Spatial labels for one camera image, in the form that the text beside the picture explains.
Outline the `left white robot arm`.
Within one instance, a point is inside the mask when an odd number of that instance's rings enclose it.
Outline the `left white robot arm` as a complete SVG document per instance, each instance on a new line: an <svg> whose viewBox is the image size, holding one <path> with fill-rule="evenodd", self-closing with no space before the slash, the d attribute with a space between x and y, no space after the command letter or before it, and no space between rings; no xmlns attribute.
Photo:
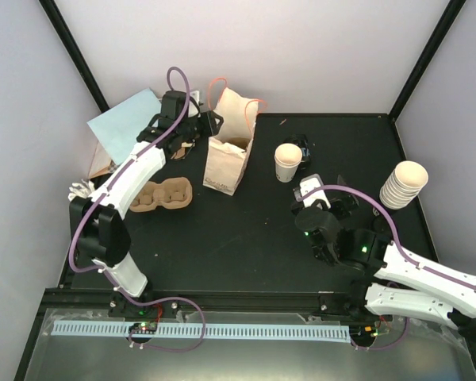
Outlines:
<svg viewBox="0 0 476 381"><path fill-rule="evenodd" d="M219 132L222 116L213 111L190 114L191 106L199 105L189 94L167 91L160 111L140 131L127 159L97 190L75 197L69 205L72 271L82 272L75 264L75 254L88 256L92 269L104 273L118 291L128 295L126 306L137 317L149 315L155 299L146 292L148 278L129 252L131 238L124 219L147 181L183 144Z"/></svg>

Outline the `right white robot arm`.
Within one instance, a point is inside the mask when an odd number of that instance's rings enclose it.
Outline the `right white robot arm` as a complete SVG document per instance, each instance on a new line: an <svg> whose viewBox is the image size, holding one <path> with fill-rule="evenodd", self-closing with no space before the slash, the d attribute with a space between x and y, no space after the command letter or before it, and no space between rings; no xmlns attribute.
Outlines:
<svg viewBox="0 0 476 381"><path fill-rule="evenodd" d="M319 175L294 189L295 225L313 255L329 266L347 266L362 278L344 301L347 315L401 315L455 329L476 342L476 276L456 271L404 248L397 227L375 199L345 185L325 185ZM362 199L390 228L390 236L340 223Z"/></svg>

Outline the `cream bear paper bag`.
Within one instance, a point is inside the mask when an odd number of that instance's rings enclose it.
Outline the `cream bear paper bag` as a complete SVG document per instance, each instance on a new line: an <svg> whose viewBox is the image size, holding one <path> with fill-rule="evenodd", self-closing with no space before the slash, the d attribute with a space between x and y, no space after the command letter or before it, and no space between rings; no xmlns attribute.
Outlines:
<svg viewBox="0 0 476 381"><path fill-rule="evenodd" d="M223 118L219 133L209 138L203 175L205 187L232 196L244 176L264 100L245 98L227 85L210 110Z"/></svg>

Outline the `black paper coffee cup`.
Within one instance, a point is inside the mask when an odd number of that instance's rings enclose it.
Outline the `black paper coffee cup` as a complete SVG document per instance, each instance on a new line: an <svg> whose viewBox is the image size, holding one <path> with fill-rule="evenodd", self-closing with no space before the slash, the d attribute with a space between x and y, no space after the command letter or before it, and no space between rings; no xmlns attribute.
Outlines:
<svg viewBox="0 0 476 381"><path fill-rule="evenodd" d="M302 163L307 164L311 161L311 154L309 150L309 141L305 134L298 134L295 139L295 144L301 149Z"/></svg>

